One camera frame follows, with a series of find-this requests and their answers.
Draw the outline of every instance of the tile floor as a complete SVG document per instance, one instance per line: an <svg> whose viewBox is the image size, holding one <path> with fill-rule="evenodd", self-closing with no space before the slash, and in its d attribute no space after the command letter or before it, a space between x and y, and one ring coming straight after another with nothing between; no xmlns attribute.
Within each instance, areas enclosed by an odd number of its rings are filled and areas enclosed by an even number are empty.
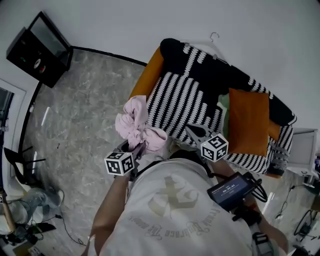
<svg viewBox="0 0 320 256"><path fill-rule="evenodd" d="M42 86L36 98L24 148L33 145L38 159L47 158L37 165L37 173L46 187L64 190L61 211L75 240L87 242L93 218L112 183L103 158L122 141L114 128L115 117L143 69L125 60L76 50L70 70L54 88ZM290 193L283 219L275 220L289 188L300 185L302 178L289 171L279 180L262 178L267 193L274 192L266 218L294 241L293 230L311 206L312 194L297 187ZM37 243L39 249L47 256L80 255L83 246L71 241L63 222L50 222L57 230L44 234Z"/></svg>

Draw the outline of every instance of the green cloth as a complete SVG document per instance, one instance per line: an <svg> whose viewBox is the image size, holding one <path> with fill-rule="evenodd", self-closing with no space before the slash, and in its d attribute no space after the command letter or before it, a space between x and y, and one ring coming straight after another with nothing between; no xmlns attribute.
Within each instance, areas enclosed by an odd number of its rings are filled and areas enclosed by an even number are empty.
<svg viewBox="0 0 320 256"><path fill-rule="evenodd" d="M218 97L218 102L222 104L226 108L226 112L224 115L224 121L223 121L223 136L228 139L229 137L229 109L230 109L230 98L229 98L229 93L226 95L219 95Z"/></svg>

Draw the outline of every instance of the hanger hook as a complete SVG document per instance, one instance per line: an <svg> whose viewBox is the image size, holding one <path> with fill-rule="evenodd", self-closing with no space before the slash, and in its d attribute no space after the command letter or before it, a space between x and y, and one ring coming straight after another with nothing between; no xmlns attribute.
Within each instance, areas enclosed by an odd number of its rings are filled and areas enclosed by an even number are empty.
<svg viewBox="0 0 320 256"><path fill-rule="evenodd" d="M217 35L218 38L220 38L220 35L217 32L212 32L211 35L210 35L211 43L214 42L214 39L212 38L213 35Z"/></svg>

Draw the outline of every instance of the pink cloth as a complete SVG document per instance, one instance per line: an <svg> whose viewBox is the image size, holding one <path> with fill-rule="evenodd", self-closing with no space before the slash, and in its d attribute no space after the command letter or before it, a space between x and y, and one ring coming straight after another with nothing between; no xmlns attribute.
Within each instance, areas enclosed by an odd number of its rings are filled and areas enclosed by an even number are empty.
<svg viewBox="0 0 320 256"><path fill-rule="evenodd" d="M115 118L115 129L124 139L128 140L129 150L135 149L139 143L145 142L146 150L154 152L161 149L167 134L160 128L151 127L148 123L148 110L145 95L134 96L124 105L125 114Z"/></svg>

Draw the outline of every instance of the black and white textile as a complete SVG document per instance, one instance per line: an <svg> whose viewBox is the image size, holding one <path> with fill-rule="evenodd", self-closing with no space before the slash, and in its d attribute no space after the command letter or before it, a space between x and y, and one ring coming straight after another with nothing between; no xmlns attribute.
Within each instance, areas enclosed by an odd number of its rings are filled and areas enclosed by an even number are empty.
<svg viewBox="0 0 320 256"><path fill-rule="evenodd" d="M220 133L219 95L227 94L229 88L268 93L270 119L283 126L278 142L275 144L269 138L266 157L230 154L226 160L260 174L266 173L270 165L285 170L292 141L291 124L297 120L285 104L255 79L201 50L171 38L162 41L160 50L164 58L162 74L147 101L151 126L195 147L185 132L185 125L201 124Z"/></svg>

